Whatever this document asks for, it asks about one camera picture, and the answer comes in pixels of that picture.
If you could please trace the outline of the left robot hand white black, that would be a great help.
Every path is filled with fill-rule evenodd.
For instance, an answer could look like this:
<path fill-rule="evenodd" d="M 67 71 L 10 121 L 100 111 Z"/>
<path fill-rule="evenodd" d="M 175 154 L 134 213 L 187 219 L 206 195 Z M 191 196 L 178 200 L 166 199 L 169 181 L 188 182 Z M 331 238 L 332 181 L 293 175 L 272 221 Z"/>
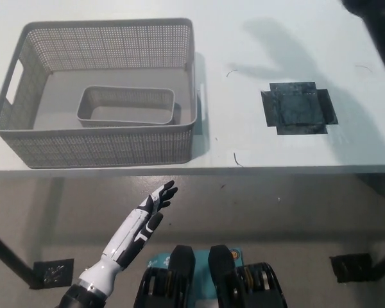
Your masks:
<path fill-rule="evenodd" d="M 160 225 L 164 217 L 160 210 L 171 204 L 177 190 L 171 180 L 133 209 L 106 245 L 100 260 L 79 276 L 78 285 L 106 300 L 114 290 L 116 276 L 132 263 Z"/>

